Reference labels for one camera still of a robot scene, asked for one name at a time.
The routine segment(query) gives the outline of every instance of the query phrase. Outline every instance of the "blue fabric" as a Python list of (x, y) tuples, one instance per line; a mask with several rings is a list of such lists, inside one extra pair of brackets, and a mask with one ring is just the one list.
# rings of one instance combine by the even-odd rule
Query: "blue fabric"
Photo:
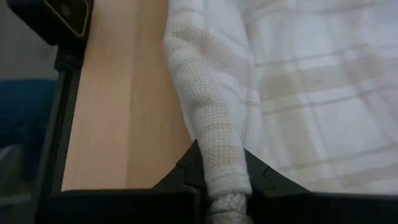
[(25, 179), (35, 175), (50, 116), (55, 80), (0, 82), (0, 148), (23, 146)]

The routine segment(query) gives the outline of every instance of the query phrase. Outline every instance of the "white towel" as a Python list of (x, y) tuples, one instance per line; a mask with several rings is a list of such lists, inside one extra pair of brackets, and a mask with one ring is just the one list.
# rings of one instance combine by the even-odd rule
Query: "white towel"
[(210, 197), (243, 148), (309, 190), (398, 193), (398, 1), (170, 0), (165, 49)]

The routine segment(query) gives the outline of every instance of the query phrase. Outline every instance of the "wooden board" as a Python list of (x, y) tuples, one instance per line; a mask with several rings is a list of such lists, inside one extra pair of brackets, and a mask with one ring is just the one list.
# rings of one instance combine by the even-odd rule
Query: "wooden board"
[(95, 1), (62, 190), (152, 187), (190, 146), (162, 47), (167, 4)]

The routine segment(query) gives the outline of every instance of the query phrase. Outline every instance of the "light wooden surface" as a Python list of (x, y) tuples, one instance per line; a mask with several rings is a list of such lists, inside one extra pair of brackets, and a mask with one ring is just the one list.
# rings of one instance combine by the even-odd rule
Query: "light wooden surface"
[(164, 59), (164, 0), (96, 0), (62, 190), (156, 184), (191, 145)]

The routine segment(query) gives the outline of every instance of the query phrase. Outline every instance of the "plaid fabric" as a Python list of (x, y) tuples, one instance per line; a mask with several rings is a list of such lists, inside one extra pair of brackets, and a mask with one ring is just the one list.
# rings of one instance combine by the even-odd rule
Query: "plaid fabric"
[(398, 193), (398, 1), (170, 0), (165, 48), (210, 195), (242, 147), (314, 191)]

